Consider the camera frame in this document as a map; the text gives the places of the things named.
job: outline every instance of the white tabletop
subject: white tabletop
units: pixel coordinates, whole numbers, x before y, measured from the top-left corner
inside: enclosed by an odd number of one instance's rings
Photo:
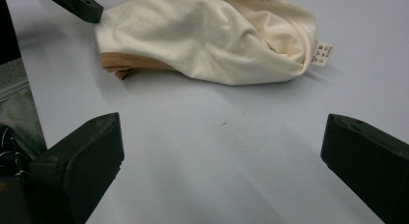
[[[329,113],[409,143],[409,0],[287,0],[336,45],[329,66],[241,87],[167,71],[120,81],[92,24],[50,0],[7,1],[49,147],[121,114],[125,161],[87,223],[382,223],[319,154]]]

